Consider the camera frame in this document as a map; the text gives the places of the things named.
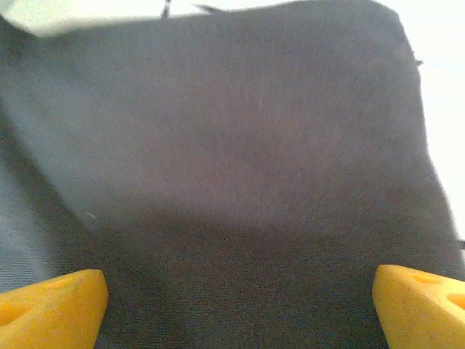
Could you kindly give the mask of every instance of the yellow foam block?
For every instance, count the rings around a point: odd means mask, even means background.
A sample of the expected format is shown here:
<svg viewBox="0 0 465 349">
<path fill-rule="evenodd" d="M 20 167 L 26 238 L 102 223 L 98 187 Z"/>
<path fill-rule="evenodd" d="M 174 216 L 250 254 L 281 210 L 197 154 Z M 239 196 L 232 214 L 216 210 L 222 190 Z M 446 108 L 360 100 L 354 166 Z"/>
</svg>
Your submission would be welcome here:
<svg viewBox="0 0 465 349">
<path fill-rule="evenodd" d="M 0 294 L 0 349 L 92 349 L 107 303 L 100 270 Z"/>
<path fill-rule="evenodd" d="M 465 282 L 380 265 L 373 301 L 390 349 L 465 348 Z"/>
</svg>

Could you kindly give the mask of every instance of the yellow plastic piece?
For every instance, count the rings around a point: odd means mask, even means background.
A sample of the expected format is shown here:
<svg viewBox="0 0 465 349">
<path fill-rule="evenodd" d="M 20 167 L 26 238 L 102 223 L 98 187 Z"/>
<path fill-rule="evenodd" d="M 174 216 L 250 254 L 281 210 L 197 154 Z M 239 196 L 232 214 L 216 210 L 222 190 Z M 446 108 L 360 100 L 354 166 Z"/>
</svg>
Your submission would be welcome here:
<svg viewBox="0 0 465 349">
<path fill-rule="evenodd" d="M 380 265 L 373 301 L 390 349 L 465 348 L 465 282 Z"/>
<path fill-rule="evenodd" d="M 0 294 L 0 349 L 92 349 L 107 303 L 101 270 Z"/>
</svg>

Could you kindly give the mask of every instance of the white background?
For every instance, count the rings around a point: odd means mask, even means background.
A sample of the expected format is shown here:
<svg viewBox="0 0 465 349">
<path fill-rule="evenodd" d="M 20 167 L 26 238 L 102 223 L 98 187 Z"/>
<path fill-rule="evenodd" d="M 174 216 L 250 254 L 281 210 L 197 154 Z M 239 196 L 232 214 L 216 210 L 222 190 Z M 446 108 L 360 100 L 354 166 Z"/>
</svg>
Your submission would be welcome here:
<svg viewBox="0 0 465 349">
<path fill-rule="evenodd" d="M 221 9 L 279 4 L 278 0 L 193 0 Z M 429 150 L 465 239 L 465 3 L 461 0 L 381 0 L 395 9 L 421 66 Z M 17 0 L 6 17 L 36 33 L 67 25 L 122 18 L 158 17 L 163 0 Z M 173 0 L 173 15 L 198 13 L 189 1 Z"/>
</svg>

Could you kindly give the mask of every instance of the hole in yellow block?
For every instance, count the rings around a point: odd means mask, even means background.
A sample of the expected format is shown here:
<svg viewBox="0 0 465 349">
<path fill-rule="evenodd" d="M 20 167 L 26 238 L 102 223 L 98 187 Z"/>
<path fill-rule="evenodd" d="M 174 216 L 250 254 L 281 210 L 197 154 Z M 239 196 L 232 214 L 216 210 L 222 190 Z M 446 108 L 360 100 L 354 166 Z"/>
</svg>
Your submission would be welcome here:
<svg viewBox="0 0 465 349">
<path fill-rule="evenodd" d="M 412 275 L 412 278 L 421 282 L 422 284 L 440 284 L 441 281 L 434 278 L 429 278 L 428 276 Z"/>
<path fill-rule="evenodd" d="M 26 313 L 31 307 L 17 303 L 0 303 L 0 326 L 6 326 Z"/>
<path fill-rule="evenodd" d="M 73 280 L 74 278 L 62 278 L 60 280 L 56 280 L 48 284 L 45 284 L 42 287 L 44 289 L 59 289 L 60 287 L 70 284 L 71 282 L 73 282 Z"/>
<path fill-rule="evenodd" d="M 449 294 L 448 300 L 465 310 L 465 294 Z"/>
</svg>

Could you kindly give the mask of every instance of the dark gray fabric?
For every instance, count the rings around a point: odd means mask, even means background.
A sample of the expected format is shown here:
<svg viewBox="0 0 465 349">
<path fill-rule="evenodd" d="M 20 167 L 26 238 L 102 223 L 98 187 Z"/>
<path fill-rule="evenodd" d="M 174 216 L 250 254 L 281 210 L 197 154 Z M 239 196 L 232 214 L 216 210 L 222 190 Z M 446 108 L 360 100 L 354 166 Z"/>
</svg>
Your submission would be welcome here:
<svg viewBox="0 0 465 349">
<path fill-rule="evenodd" d="M 379 264 L 465 279 L 394 12 L 0 31 L 0 282 L 102 268 L 99 348 L 385 348 Z"/>
</svg>

